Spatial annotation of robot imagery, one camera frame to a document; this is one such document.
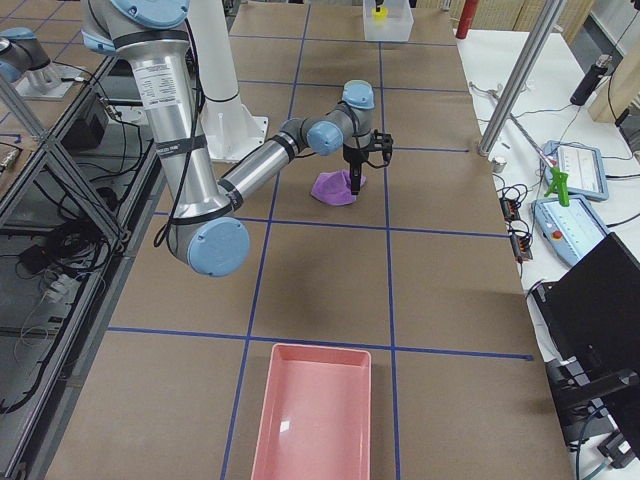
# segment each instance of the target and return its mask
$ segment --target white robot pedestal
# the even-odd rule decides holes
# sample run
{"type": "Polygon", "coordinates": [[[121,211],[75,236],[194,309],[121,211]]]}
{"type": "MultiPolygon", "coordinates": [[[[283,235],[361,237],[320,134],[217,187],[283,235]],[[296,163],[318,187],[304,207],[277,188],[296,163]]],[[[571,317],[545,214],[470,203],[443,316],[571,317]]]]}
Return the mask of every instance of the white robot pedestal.
{"type": "Polygon", "coordinates": [[[192,0],[189,22],[198,50],[200,81],[207,101],[201,114],[213,161],[238,162],[264,143],[268,120],[242,103],[222,2],[192,0]]]}

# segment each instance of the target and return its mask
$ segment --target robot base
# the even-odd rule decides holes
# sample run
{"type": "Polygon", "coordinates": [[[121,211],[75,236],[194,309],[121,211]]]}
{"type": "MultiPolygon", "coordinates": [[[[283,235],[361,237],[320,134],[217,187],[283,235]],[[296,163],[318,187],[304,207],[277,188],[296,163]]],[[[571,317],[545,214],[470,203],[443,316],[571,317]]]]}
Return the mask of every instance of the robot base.
{"type": "Polygon", "coordinates": [[[241,103],[205,105],[202,128],[212,162],[237,163],[264,143],[267,117],[254,117],[241,103]]]}
{"type": "MultiPolygon", "coordinates": [[[[78,70],[75,68],[69,68],[62,65],[56,65],[56,69],[60,73],[62,78],[74,78],[78,76],[78,70]]],[[[28,77],[24,77],[16,84],[16,91],[25,100],[50,100],[54,102],[61,101],[67,92],[73,87],[75,82],[62,82],[57,87],[52,88],[47,93],[42,93],[37,90],[29,81],[28,77]]]]}

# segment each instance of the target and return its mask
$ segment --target brown cardboard floor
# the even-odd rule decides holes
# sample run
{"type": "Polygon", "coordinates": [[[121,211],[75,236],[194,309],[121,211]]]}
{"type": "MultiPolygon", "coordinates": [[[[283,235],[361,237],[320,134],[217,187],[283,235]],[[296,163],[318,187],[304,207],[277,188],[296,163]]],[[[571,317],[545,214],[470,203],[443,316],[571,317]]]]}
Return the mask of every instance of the brown cardboard floor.
{"type": "MultiPolygon", "coordinates": [[[[31,18],[40,2],[9,3],[31,18]]],[[[165,195],[49,480],[247,480],[277,341],[372,353],[374,480],[569,478],[491,175],[469,153],[479,132],[448,16],[415,17],[410,44],[378,45],[361,41],[359,8],[242,7],[241,94],[271,132],[364,79],[392,165],[367,168],[358,201],[331,208],[309,190],[340,156],[299,160],[239,212],[251,254],[218,280],[152,247],[165,195]]]]}

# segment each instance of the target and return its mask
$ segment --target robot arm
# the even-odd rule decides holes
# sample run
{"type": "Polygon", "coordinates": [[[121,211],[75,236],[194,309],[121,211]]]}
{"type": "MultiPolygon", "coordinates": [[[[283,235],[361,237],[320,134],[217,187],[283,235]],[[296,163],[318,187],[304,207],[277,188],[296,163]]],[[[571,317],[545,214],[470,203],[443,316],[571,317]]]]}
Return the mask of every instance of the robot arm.
{"type": "Polygon", "coordinates": [[[329,155],[342,146],[356,194],[370,152],[382,151],[388,164],[390,136],[371,131],[373,90],[353,81],[323,118],[287,121],[218,181],[185,64],[189,0],[83,0],[83,5],[85,45],[117,54],[132,67],[174,198],[167,243],[196,272],[223,276],[243,263],[249,236],[231,215],[305,148],[329,155]]]}
{"type": "Polygon", "coordinates": [[[27,72],[29,83],[46,93],[60,85],[60,75],[35,34],[28,28],[0,32],[0,75],[10,83],[27,72]]]}

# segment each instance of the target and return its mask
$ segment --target light blue joint cap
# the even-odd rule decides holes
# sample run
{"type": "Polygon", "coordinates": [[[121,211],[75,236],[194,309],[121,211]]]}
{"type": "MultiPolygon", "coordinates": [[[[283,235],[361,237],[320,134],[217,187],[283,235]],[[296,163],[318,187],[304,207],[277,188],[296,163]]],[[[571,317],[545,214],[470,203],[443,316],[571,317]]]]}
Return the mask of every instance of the light blue joint cap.
{"type": "Polygon", "coordinates": [[[177,27],[189,11],[189,0],[111,0],[111,3],[127,18],[157,30],[177,27]]]}
{"type": "Polygon", "coordinates": [[[318,155],[326,157],[339,149],[344,143],[344,135],[337,125],[322,120],[309,129],[307,144],[318,155]]]}
{"type": "Polygon", "coordinates": [[[364,80],[351,80],[344,84],[342,100],[352,108],[373,110],[373,88],[364,80]]]}
{"type": "Polygon", "coordinates": [[[249,254],[249,232],[235,218],[220,217],[207,222],[191,239],[187,251],[189,265],[210,277],[235,272],[249,254]]]}
{"type": "Polygon", "coordinates": [[[0,32],[0,37],[5,37],[9,40],[33,40],[36,38],[36,34],[27,27],[15,27],[0,32]]]}
{"type": "Polygon", "coordinates": [[[111,40],[100,37],[99,35],[92,35],[84,30],[82,30],[82,38],[84,39],[84,46],[92,52],[108,56],[116,55],[116,47],[111,40]]]}
{"type": "Polygon", "coordinates": [[[0,75],[9,83],[17,82],[22,76],[20,70],[3,61],[0,61],[0,75]]]}

